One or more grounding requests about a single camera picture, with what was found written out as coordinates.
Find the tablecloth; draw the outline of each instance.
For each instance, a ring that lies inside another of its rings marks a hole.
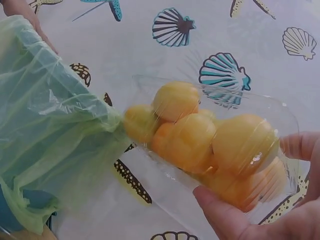
[[[134,94],[135,74],[227,88],[231,82],[287,103],[301,131],[320,129],[320,0],[29,3],[64,62],[120,111]],[[210,82],[203,77],[206,60],[228,56],[232,74],[212,67]],[[86,216],[62,211],[53,217],[58,239],[218,239],[192,193],[146,161],[132,145],[115,162],[112,183],[100,186],[101,198],[87,203]],[[270,203],[256,222],[273,222],[304,196],[308,168],[300,164],[298,193]]]

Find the yellow fruit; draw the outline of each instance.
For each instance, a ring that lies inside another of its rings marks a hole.
[[[173,127],[174,124],[172,122],[163,123],[153,136],[150,150],[154,151],[161,158],[165,156],[166,143]]]
[[[210,187],[210,183],[215,179],[215,173],[218,170],[218,166],[209,167],[205,172],[192,175],[193,178],[197,179],[204,186]]]
[[[207,116],[208,118],[210,118],[210,120],[214,123],[215,122],[215,120],[217,119],[217,117],[216,117],[216,115],[212,112],[212,111],[210,111],[210,110],[208,110],[208,109],[199,109],[199,112],[198,112],[199,114],[202,114],[202,115],[204,115],[204,116]]]
[[[201,173],[212,161],[216,127],[206,116],[193,113],[178,120],[165,146],[164,159],[190,173]]]
[[[150,105],[134,105],[124,114],[124,129],[126,134],[140,144],[151,142],[159,127],[158,116]]]
[[[156,93],[152,106],[155,113],[169,122],[198,112],[199,93],[191,83],[173,81],[163,85]]]
[[[212,148],[220,168],[247,177],[272,162],[279,140],[265,119],[242,114],[223,121],[215,132]]]
[[[258,204],[259,196],[266,186],[264,177],[264,174],[257,173],[237,179],[234,175],[218,169],[212,176],[202,179],[223,201],[247,213]]]
[[[264,203],[277,198],[283,192],[287,184],[287,174],[283,162],[278,157],[261,173],[265,175],[267,182],[260,200]]]

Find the seashell print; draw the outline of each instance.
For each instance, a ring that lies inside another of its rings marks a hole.
[[[236,17],[241,7],[243,6],[245,0],[233,0],[230,8],[230,17]],[[253,0],[253,2],[265,13],[268,14],[273,19],[276,19],[276,17],[270,12],[269,8],[263,3],[262,0]]]
[[[188,16],[182,17],[174,7],[164,9],[153,21],[153,39],[167,47],[187,46],[190,30],[196,28],[194,22]]]
[[[282,43],[291,56],[302,56],[304,60],[312,60],[317,42],[313,36],[301,28],[288,27],[282,35]]]
[[[150,240],[198,240],[198,237],[185,231],[166,231],[164,233],[154,235]]]
[[[225,92],[219,90],[205,93],[216,100],[217,104],[226,108],[230,106],[236,108],[241,103],[241,91],[251,90],[251,78],[247,75],[245,68],[239,67],[231,53],[226,52],[219,52],[207,58],[199,70],[198,80],[201,84],[228,89]]]
[[[89,68],[81,63],[72,63],[70,67],[84,81],[84,84],[87,87],[89,87],[91,83],[91,75],[89,73]]]
[[[306,196],[309,185],[309,174],[305,177],[300,175],[298,179],[297,193],[286,197],[282,202],[280,202],[264,219],[261,220],[259,225],[273,223],[283,214],[293,209],[294,206]]]
[[[72,20],[72,22],[74,22],[75,20],[87,15],[88,13],[92,12],[93,10],[101,7],[102,5],[109,3],[109,7],[111,9],[111,12],[113,14],[114,19],[117,22],[120,22],[122,19],[122,11],[120,8],[120,3],[119,0],[81,0],[81,2],[84,3],[100,3],[97,6],[94,6],[93,8],[89,9],[88,11],[86,11],[85,13],[81,14],[80,16],[76,17],[75,19]]]
[[[34,13],[37,14],[41,5],[56,5],[62,1],[63,0],[34,0],[33,2],[29,3],[29,6],[30,8],[34,9]]]
[[[113,166],[117,172],[118,177],[121,177],[120,179],[122,181],[125,180],[126,186],[129,186],[131,190],[134,190],[135,193],[139,197],[141,197],[143,201],[148,205],[152,204],[150,195],[147,193],[139,180],[132,174],[130,169],[120,159],[118,159]]]

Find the apricot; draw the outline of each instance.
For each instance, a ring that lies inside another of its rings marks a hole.
[[[157,91],[152,106],[160,118],[168,122],[176,122],[189,114],[198,112],[198,89],[188,82],[169,82]]]
[[[277,156],[279,140],[272,126],[253,114],[223,121],[212,141],[219,167],[247,177],[265,169]]]
[[[126,134],[131,139],[145,144],[151,142],[159,127],[159,122],[150,105],[140,104],[126,110],[123,125]]]
[[[216,115],[208,109],[199,109],[198,113],[207,116],[213,123],[217,119]]]
[[[210,183],[215,180],[215,173],[218,170],[218,166],[210,166],[205,172],[194,174],[192,177],[197,179],[204,186],[210,187]]]
[[[234,175],[218,169],[212,176],[202,179],[203,183],[223,201],[244,213],[255,208],[267,184],[265,175],[261,172],[247,178],[237,179]]]
[[[186,172],[204,172],[211,165],[215,131],[208,117],[198,113],[185,116],[172,128],[165,144],[164,159]]]
[[[262,173],[265,175],[267,182],[260,200],[264,203],[277,198],[283,192],[287,184],[287,174],[283,162],[278,157],[275,157]]]
[[[150,150],[154,151],[159,157],[165,156],[164,150],[168,141],[168,136],[172,131],[174,124],[172,122],[166,122],[160,125],[155,135],[152,138]]]

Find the plastic clamshell container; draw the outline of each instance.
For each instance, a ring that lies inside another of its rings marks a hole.
[[[126,132],[167,177],[191,190],[205,185],[244,213],[297,192],[299,161],[284,153],[295,139],[283,137],[299,126],[285,103],[191,81],[133,79]]]

